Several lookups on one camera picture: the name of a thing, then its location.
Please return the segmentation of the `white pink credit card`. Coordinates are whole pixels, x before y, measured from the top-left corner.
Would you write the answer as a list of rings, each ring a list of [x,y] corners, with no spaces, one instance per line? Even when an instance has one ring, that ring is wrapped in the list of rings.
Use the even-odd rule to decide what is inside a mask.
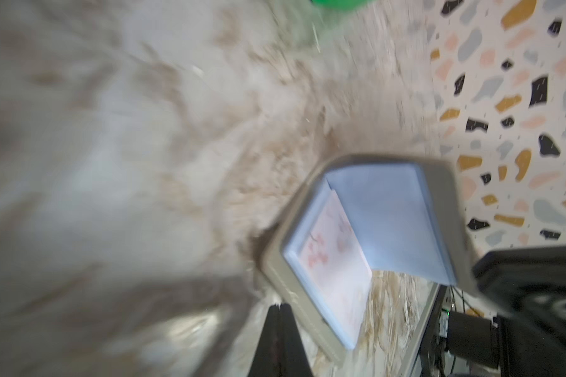
[[[372,270],[336,191],[329,192],[297,262],[323,319],[345,349],[354,349]]]

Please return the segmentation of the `green card tray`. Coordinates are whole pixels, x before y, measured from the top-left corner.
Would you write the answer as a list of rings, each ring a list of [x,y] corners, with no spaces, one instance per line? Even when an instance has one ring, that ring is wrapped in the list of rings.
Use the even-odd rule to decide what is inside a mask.
[[[317,6],[339,11],[352,11],[371,2],[371,0],[311,0]]]

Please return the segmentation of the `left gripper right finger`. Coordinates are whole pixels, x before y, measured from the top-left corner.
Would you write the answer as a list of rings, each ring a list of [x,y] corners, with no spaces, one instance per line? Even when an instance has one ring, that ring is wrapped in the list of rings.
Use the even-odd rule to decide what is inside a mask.
[[[279,320],[280,376],[312,377],[311,366],[303,347],[292,306],[281,304]]]

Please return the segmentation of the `grey card holder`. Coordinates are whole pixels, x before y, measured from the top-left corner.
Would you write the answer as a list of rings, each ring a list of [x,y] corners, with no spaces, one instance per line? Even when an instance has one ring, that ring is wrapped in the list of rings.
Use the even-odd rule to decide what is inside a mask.
[[[434,218],[440,227],[443,244],[457,279],[456,284],[446,286],[476,293],[476,281],[471,269],[478,256],[460,208],[462,190],[454,168],[447,161],[419,156],[362,153],[336,157],[318,165],[286,207],[259,265],[281,297],[292,306],[294,314],[314,341],[335,364],[343,364],[351,350],[344,348],[320,314],[307,291],[308,283],[299,271],[297,257],[329,192],[333,190],[325,178],[326,174],[341,167],[365,163],[411,163],[423,170]]]

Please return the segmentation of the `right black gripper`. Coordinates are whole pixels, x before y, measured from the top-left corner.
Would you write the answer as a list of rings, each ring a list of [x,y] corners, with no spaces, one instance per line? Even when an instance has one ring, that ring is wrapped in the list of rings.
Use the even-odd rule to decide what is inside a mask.
[[[503,376],[566,376],[566,245],[490,251],[473,267],[498,309]]]

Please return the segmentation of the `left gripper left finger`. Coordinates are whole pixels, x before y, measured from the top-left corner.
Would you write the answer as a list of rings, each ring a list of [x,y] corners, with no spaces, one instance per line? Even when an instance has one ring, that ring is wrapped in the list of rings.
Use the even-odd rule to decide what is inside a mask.
[[[280,306],[269,308],[248,377],[276,377],[281,375],[279,350]]]

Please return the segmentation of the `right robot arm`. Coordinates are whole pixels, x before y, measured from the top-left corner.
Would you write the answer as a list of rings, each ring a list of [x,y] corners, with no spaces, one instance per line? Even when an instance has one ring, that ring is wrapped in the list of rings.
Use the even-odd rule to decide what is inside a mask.
[[[566,376],[566,245],[490,251],[473,276],[498,315],[452,313],[448,351],[503,376]]]

